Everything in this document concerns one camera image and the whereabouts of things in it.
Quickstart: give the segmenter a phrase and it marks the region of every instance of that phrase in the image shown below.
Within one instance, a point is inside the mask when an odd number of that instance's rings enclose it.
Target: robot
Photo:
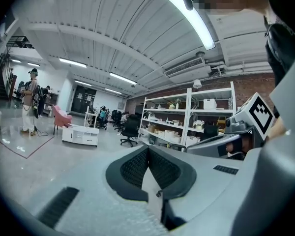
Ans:
[[[226,144],[232,142],[235,151],[230,158],[243,160],[245,154],[241,152],[242,136],[250,134],[253,139],[253,148],[260,148],[273,121],[273,112],[262,97],[255,93],[232,117],[226,119],[223,135],[191,145],[187,147],[186,153],[227,158]]]

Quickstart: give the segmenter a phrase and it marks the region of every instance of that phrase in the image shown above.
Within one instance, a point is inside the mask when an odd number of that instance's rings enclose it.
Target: pink chair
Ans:
[[[55,129],[57,126],[57,130],[58,130],[58,126],[59,127],[63,127],[66,126],[67,124],[71,123],[72,120],[72,116],[70,115],[66,115],[64,116],[63,114],[61,114],[61,109],[58,106],[53,106],[53,111],[54,111],[54,115],[55,115],[55,122],[54,122],[54,134],[55,134]]]

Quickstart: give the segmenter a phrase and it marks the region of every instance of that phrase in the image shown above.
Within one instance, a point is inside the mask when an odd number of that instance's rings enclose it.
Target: hand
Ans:
[[[253,149],[253,141],[251,134],[245,134],[241,137],[242,148],[241,151],[247,153],[249,150]],[[233,143],[226,144],[226,151],[228,153],[235,152]]]
[[[279,117],[276,120],[276,123],[274,124],[274,126],[270,129],[270,132],[268,134],[268,140],[282,136],[285,134],[285,132],[286,132],[286,128],[284,126],[283,120],[281,117]]]

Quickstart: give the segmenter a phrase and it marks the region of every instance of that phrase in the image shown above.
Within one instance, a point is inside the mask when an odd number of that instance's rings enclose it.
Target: white table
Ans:
[[[62,140],[66,142],[94,145],[97,147],[98,143],[98,128],[89,128],[71,124],[72,127],[62,128]]]
[[[89,107],[87,109],[87,111],[85,112],[85,118],[84,118],[84,127],[86,127],[87,123],[88,123],[88,120],[95,116],[95,122],[94,122],[94,128],[96,127],[96,120],[97,120],[97,117],[98,117],[98,114],[92,114],[92,113],[89,113]]]

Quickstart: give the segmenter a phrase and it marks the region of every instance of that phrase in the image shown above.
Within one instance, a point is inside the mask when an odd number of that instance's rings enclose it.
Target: white cabinet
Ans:
[[[98,128],[88,128],[83,126],[71,125],[72,127],[63,127],[62,140],[66,142],[97,146]]]

